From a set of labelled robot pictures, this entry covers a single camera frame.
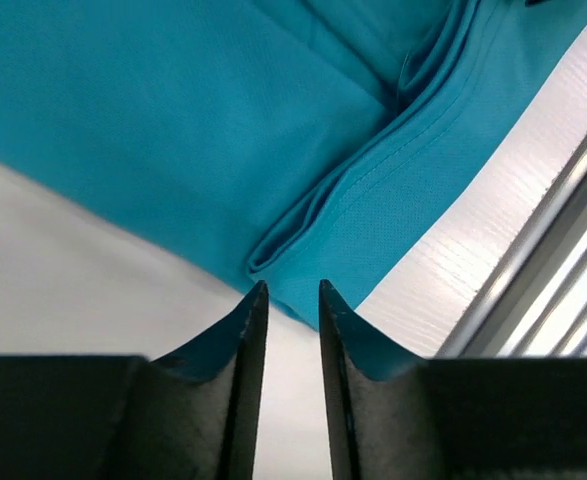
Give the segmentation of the teal t shirt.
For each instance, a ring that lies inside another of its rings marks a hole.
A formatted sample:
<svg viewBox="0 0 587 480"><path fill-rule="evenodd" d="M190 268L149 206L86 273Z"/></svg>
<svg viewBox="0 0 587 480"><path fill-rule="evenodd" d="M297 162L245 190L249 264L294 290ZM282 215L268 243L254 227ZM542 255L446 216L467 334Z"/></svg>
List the teal t shirt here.
<svg viewBox="0 0 587 480"><path fill-rule="evenodd" d="M0 163L316 325L444 214L587 1L0 1Z"/></svg>

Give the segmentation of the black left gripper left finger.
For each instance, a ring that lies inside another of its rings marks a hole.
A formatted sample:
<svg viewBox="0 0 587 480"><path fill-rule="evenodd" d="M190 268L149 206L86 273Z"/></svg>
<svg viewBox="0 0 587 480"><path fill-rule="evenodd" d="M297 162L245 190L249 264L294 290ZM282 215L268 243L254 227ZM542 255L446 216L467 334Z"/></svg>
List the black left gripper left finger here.
<svg viewBox="0 0 587 480"><path fill-rule="evenodd" d="M0 355L0 479L248 479L268 325L257 284L176 350Z"/></svg>

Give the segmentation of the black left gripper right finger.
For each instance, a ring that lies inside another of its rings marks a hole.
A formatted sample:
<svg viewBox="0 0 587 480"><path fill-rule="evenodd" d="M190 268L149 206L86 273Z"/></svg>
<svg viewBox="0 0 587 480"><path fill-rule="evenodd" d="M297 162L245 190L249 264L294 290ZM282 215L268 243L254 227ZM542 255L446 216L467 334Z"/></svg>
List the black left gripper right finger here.
<svg viewBox="0 0 587 480"><path fill-rule="evenodd" d="M337 479L587 479L587 358L425 359L328 281L319 332Z"/></svg>

